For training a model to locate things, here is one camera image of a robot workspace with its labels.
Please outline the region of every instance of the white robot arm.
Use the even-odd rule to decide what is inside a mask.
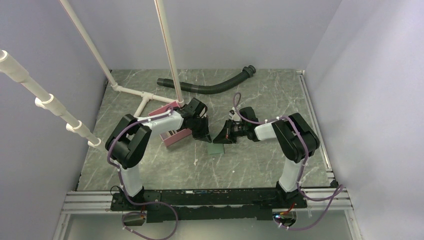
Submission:
[[[150,137],[157,136],[168,131],[190,129],[196,140],[212,142],[209,135],[208,116],[205,114],[208,108],[204,103],[193,98],[189,104],[172,112],[165,112],[151,117],[139,117],[127,114],[118,123],[109,139],[106,141],[107,150],[116,137],[130,124],[146,120],[137,124],[122,135],[112,149],[111,158],[116,165],[120,166],[122,181],[130,197],[134,197],[143,191],[143,182],[139,172],[141,159],[145,153]]]
[[[143,192],[138,164],[144,155],[150,137],[185,128],[192,130],[194,139],[217,144],[235,144],[237,137],[243,136],[247,136],[254,142],[277,138],[286,157],[278,185],[286,193],[286,198],[297,194],[296,183],[301,171],[302,160],[306,154],[312,156],[320,145],[318,137],[299,113],[292,114],[289,118],[294,122],[305,141],[308,153],[305,153],[304,147],[288,121],[282,119],[259,125],[233,117],[225,122],[222,131],[212,141],[209,135],[208,117],[205,116],[206,111],[205,104],[193,98],[188,105],[176,108],[172,113],[163,113],[162,118],[157,119],[161,114],[153,116],[156,120],[140,123],[131,128],[127,132],[128,135],[133,135],[131,140],[126,134],[118,140],[112,149],[111,157],[115,164],[120,165],[122,180],[130,197]],[[251,121],[257,121],[251,107],[242,108],[240,114]],[[106,149],[109,150],[112,141],[124,128],[143,119],[145,118],[125,115],[107,140]]]

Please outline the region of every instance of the black mounting plate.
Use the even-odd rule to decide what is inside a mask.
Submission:
[[[179,189],[145,190],[143,202],[156,200],[170,204],[179,220],[241,219],[272,220],[272,209],[306,208],[307,202],[300,194],[286,199],[279,187],[229,188],[229,189]],[[121,193],[113,195],[110,210],[141,211],[142,206],[130,204]],[[160,204],[146,205],[147,223],[172,221],[171,209]]]

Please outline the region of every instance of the marble-patterned floor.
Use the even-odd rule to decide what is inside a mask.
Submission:
[[[241,69],[190,69],[179,72],[180,81],[197,85],[223,82]],[[126,88],[146,91],[175,99],[174,89],[158,86],[158,78],[171,78],[165,69],[113,70],[116,81]],[[196,97],[208,106],[209,131],[216,135],[228,118],[235,92],[241,92],[241,107],[253,107],[260,120],[299,112],[312,124],[305,95],[294,69],[258,69],[252,78],[226,92],[201,95],[183,92],[188,103]],[[97,116],[94,134],[102,141],[108,139],[118,121],[125,114],[133,114],[141,97],[106,88]],[[150,101],[141,116],[163,106]],[[284,155],[276,139],[252,142],[239,138],[237,144],[224,145],[225,153],[209,155],[206,142],[188,136],[168,148],[159,136],[150,139],[140,172],[146,189],[210,189],[273,187],[284,167]],[[321,151],[310,158],[303,174],[304,187],[324,187],[329,182]],[[106,154],[89,148],[81,177],[79,191],[105,191],[118,185],[117,170],[108,165]]]

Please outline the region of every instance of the white wall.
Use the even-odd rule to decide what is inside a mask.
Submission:
[[[0,49],[93,129],[105,77],[58,1],[1,1]],[[87,141],[0,73],[0,239],[52,239]]]
[[[177,67],[305,69],[341,0],[165,0]],[[70,0],[110,69],[168,69],[153,0]]]
[[[306,68],[367,240],[424,239],[424,2],[343,0]]]

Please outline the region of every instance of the pink container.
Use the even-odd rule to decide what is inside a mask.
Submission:
[[[153,116],[153,115],[157,115],[157,114],[162,114],[164,112],[167,111],[167,109],[169,107],[178,107],[178,103],[176,101],[173,101],[171,103],[166,104],[165,106],[156,109],[152,112],[150,112],[148,115],[149,116]],[[192,134],[192,131],[190,129],[183,129],[181,131],[173,131],[172,135],[170,135],[171,133],[162,133],[160,134],[160,138],[162,139],[163,143],[165,143],[165,146],[169,146],[173,143],[176,143],[177,141],[187,137],[188,135]]]

